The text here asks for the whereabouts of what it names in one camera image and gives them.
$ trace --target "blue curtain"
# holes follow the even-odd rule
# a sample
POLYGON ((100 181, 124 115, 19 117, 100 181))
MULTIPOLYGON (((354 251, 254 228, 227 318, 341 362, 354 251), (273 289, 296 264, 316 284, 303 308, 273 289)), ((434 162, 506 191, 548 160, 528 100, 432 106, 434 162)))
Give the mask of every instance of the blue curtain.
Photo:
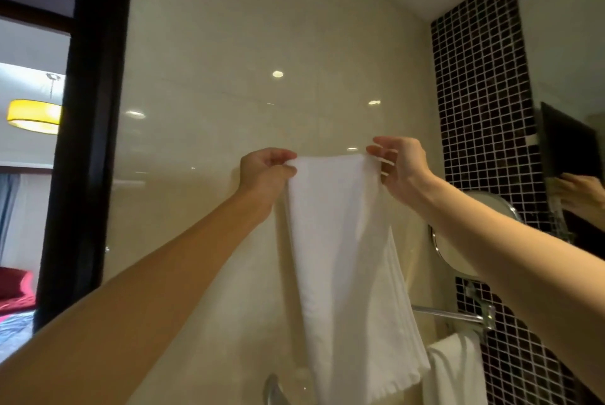
POLYGON ((20 179, 20 174, 0 174, 0 261, 2 261, 4 242, 9 230, 10 215, 13 213, 20 179))

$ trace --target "black door frame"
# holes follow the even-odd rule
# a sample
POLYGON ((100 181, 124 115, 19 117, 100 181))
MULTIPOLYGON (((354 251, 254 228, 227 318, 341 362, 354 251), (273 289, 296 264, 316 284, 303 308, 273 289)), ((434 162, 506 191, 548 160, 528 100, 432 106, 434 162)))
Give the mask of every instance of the black door frame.
POLYGON ((72 36, 34 329, 101 284, 130 0, 76 0, 73 18, 0 0, 0 17, 72 36))

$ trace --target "yellow lampshade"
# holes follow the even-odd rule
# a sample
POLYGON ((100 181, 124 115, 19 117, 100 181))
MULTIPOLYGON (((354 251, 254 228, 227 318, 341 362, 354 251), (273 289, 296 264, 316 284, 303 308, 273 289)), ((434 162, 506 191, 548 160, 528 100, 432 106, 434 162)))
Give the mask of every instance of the yellow lampshade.
POLYGON ((6 117, 12 126, 45 134, 57 134, 60 119, 59 104, 33 100, 12 100, 6 117))

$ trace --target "hanging hand towel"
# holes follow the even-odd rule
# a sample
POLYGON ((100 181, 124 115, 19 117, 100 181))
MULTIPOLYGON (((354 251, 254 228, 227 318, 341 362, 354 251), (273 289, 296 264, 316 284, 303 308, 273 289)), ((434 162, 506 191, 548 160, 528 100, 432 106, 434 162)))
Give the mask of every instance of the hanging hand towel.
POLYGON ((429 346, 432 370, 422 380, 424 405, 487 405, 479 336, 457 333, 429 346))
POLYGON ((289 220, 319 405, 367 405, 418 383, 428 359, 366 155, 300 157, 289 220))

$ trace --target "folded towel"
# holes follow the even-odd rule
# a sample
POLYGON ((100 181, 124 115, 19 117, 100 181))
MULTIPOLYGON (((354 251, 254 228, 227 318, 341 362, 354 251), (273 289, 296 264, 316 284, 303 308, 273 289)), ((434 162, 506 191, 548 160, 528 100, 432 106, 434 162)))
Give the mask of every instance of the folded towel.
POLYGON ((382 202, 380 163, 300 157, 291 241, 320 405, 367 405, 429 367, 382 202))
POLYGON ((429 346, 432 370, 422 380, 424 405, 487 405, 479 336, 469 330, 429 346))

